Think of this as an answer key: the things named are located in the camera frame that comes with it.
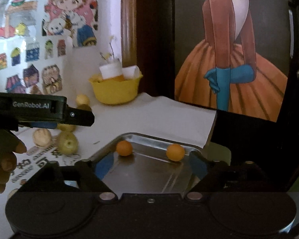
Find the left human hand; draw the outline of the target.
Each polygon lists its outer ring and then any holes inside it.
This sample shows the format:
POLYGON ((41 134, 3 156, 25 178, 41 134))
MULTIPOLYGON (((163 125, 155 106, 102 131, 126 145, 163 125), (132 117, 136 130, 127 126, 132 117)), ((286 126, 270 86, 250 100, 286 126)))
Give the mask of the left human hand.
POLYGON ((0 130, 0 194, 17 167, 16 154, 27 152, 25 144, 10 131, 0 130))

